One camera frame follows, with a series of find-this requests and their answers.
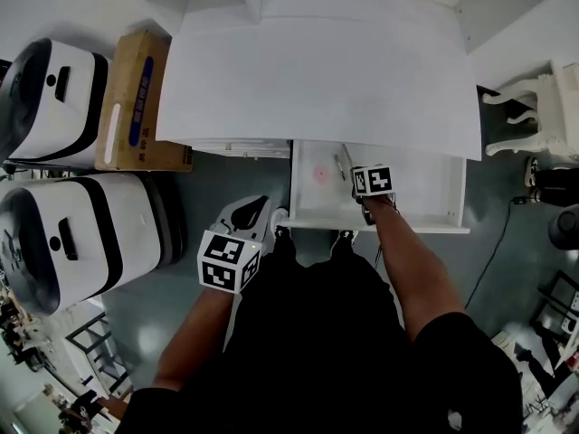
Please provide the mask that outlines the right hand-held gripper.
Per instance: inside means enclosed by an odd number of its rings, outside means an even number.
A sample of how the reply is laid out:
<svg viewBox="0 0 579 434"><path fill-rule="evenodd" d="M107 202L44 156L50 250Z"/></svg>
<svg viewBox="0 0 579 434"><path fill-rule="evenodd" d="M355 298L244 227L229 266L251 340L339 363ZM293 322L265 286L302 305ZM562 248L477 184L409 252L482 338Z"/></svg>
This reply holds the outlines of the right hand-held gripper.
<svg viewBox="0 0 579 434"><path fill-rule="evenodd" d="M351 170L354 197L373 197L393 191L391 170L386 165L357 166Z"/></svg>

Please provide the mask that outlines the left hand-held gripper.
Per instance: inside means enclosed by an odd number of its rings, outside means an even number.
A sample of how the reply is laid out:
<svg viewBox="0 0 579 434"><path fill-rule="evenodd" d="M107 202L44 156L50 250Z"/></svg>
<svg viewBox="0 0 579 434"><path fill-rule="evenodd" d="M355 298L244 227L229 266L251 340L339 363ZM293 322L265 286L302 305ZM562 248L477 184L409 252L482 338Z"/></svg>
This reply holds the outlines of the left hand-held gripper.
<svg viewBox="0 0 579 434"><path fill-rule="evenodd" d="M240 294L258 273L271 212L268 196L248 196L226 205L216 228L205 230L197 252L202 286ZM242 238L230 233L240 233Z"/></svg>

